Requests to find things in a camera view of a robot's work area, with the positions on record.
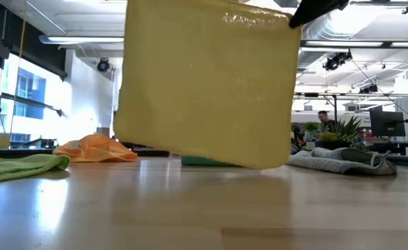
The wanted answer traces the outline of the yellow microfiber towel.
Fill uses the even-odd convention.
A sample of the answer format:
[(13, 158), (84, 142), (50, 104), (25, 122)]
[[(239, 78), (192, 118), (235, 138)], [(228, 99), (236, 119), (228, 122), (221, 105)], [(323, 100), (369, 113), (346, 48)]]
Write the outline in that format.
[(301, 30), (230, 0), (128, 0), (117, 139), (255, 169), (291, 154)]

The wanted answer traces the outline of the grey microfiber towel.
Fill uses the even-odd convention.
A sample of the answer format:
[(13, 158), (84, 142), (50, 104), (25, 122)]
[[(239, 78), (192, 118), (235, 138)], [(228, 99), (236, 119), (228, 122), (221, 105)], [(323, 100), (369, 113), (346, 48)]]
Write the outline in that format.
[(398, 173), (397, 167), (385, 154), (369, 153), (355, 148), (324, 149), (316, 147), (311, 151), (300, 151), (292, 155), (287, 165), (336, 174), (391, 176)]

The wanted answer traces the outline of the teal microfiber towel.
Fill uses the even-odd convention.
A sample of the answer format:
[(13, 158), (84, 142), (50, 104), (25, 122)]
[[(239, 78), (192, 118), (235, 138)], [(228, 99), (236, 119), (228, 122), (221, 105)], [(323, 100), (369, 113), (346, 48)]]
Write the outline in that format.
[(183, 166), (195, 166), (195, 167), (236, 167), (236, 165), (212, 160), (201, 156), (182, 156), (181, 164)]

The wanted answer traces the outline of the orange microfiber towel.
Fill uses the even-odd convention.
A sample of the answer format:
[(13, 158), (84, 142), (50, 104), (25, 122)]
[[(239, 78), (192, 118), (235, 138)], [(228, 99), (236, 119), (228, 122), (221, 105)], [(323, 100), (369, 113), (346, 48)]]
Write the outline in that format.
[(135, 162), (138, 155), (120, 142), (102, 134), (87, 135), (53, 150), (57, 156), (67, 156), (73, 163)]

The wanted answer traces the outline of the green microfiber towel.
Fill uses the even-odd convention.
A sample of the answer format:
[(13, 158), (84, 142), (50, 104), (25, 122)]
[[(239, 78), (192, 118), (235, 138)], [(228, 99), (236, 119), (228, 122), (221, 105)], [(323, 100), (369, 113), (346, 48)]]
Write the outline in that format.
[(36, 154), (24, 158), (0, 158), (0, 181), (38, 175), (49, 170), (65, 170), (71, 162), (68, 156)]

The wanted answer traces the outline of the person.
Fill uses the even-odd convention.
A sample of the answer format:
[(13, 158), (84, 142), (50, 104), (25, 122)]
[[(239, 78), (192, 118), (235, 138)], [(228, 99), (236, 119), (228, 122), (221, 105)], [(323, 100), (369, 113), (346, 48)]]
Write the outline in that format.
[(321, 123), (321, 128), (320, 128), (321, 133), (335, 133), (336, 132), (336, 121), (329, 118), (326, 110), (321, 110), (318, 112), (318, 119)]

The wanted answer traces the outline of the potted succulent plant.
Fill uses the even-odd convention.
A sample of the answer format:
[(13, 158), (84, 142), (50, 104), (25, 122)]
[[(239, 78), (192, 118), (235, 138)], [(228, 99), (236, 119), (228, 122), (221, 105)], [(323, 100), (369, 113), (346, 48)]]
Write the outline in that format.
[(348, 121), (326, 119), (321, 123), (304, 124), (303, 146), (324, 149), (354, 148), (364, 150), (361, 120), (352, 116)]

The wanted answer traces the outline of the black computer monitor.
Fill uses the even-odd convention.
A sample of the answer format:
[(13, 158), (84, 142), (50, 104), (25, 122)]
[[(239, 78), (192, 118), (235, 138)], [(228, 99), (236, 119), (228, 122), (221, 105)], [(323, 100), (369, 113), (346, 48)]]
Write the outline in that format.
[(370, 111), (370, 122), (374, 136), (405, 136), (405, 120), (401, 112)]

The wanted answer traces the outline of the black round ceiling fixture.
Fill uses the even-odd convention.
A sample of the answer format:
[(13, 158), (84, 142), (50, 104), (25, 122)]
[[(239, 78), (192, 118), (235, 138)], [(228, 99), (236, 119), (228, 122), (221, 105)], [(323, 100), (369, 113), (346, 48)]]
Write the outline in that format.
[(108, 72), (110, 69), (109, 59), (107, 58), (100, 58), (99, 62), (97, 63), (97, 71), (101, 73)]

